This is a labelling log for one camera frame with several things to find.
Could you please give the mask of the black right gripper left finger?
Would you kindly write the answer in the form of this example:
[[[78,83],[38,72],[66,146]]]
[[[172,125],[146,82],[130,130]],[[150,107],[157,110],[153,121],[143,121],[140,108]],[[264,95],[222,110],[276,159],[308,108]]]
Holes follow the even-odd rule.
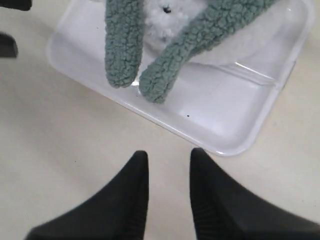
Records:
[[[148,154],[138,150],[99,192],[63,215],[32,228],[25,238],[142,240],[148,203]]]

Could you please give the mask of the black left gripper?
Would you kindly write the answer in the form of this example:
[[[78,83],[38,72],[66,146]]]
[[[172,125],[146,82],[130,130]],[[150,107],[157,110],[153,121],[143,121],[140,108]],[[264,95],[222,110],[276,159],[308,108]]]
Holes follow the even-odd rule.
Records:
[[[0,6],[7,9],[29,11],[32,0],[0,0]],[[17,58],[18,46],[16,40],[5,32],[0,33],[0,57]]]

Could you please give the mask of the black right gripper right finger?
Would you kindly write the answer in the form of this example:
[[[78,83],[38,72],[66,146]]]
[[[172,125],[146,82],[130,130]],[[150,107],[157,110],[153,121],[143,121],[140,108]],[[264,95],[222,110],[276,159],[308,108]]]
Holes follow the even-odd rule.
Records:
[[[255,195],[202,149],[190,154],[189,197],[198,240],[318,240],[319,224]]]

